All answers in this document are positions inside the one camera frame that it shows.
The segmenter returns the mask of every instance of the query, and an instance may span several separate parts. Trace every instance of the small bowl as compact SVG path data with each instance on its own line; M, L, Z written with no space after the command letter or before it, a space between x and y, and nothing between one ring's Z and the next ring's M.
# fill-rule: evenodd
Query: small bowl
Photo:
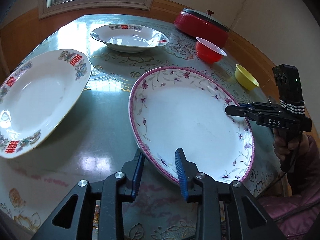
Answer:
M235 77L237 81L245 87L247 90L252 90L254 88L260 87L258 81L247 71L244 67L236 64Z
M210 41L202 38L196 38L196 52L197 56L203 61L212 64L217 62L226 56L227 54L220 49L218 46L214 45Z

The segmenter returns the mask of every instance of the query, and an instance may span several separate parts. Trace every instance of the floral plate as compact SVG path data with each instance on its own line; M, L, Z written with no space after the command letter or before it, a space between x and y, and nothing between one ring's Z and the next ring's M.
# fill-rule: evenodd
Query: floral plate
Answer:
M247 119L226 115L227 105L237 103L210 77L160 67L132 87L129 116L139 147L173 182L178 183L174 154L182 148L199 171L230 183L249 174L254 142Z
M38 146L80 97L92 65L73 49L43 53L19 66L0 87L0 156Z
M167 45L169 39L154 29L130 24L109 24L94 29L90 36L120 52L136 53Z

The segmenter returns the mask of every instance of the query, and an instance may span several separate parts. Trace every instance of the round table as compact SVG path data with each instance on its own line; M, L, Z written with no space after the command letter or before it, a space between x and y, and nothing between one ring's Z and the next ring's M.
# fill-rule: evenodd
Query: round table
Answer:
M119 23L151 27L170 42L129 54L113 51L89 36L97 27ZM80 17L44 40L22 63L46 51L76 49L88 55L92 75L75 106L46 141L18 158L0 159L0 210L36 232L78 181L104 180L131 160L137 144L128 116L129 93L137 78L150 69L190 67L210 76L239 103L267 101L261 89L248 92L238 84L233 76L237 62L228 52L220 62L208 65L196 56L195 43L173 24L111 14ZM255 160L244 185L257 196L280 168L270 129L250 124ZM179 240L194 234L196 212L196 204L185 203L180 189L146 161L136 201L123 204L124 233L131 240Z

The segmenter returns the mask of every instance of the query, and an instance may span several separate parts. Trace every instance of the screw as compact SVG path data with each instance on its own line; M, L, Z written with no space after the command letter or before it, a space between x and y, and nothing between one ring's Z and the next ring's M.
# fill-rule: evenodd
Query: screw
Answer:
M121 171L118 171L118 172L115 173L115 177L116 177L117 179L121 179L123 176L124 176L124 173L121 172Z
M82 179L81 181L78 182L78 186L84 187L88 184L88 182L85 179Z
M203 178L205 177L205 174L204 174L203 172L198 172L198 173L196 174L196 177L197 177L198 179L203 179Z
M234 180L233 182L232 182L232 185L234 186L234 187L241 187L241 182L240 181L238 181L238 180Z

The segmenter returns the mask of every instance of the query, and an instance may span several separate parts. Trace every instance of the plate with red chinese characters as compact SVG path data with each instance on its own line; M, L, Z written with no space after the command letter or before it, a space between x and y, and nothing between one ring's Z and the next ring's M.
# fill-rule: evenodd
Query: plate with red chinese characters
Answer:
M88 57L73 49L19 66L0 87L0 156L15 158L44 141L78 100L91 69Z
M120 52L136 53L162 47L169 39L154 29L135 24L109 24L94 29L90 36Z
M216 181L243 181L254 159L250 124L228 116L238 105L211 77L189 68L160 67L132 87L129 116L140 149L168 179L179 183L175 151Z

